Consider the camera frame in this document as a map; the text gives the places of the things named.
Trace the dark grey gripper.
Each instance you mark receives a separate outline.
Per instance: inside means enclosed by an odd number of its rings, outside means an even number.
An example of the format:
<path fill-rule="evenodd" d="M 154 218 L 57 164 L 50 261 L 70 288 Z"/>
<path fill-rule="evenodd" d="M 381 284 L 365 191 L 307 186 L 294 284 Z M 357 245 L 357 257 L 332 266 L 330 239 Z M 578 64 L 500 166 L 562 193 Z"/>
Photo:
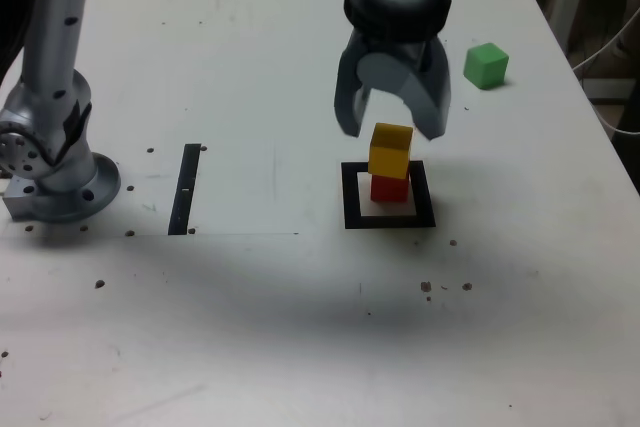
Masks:
<path fill-rule="evenodd" d="M 429 43 L 370 41 L 367 46 L 363 35 L 353 30 L 340 57 L 334 95 L 336 120 L 350 137 L 360 135 L 371 89 L 401 99 L 426 139 L 444 135 L 451 79 L 439 39 Z"/>

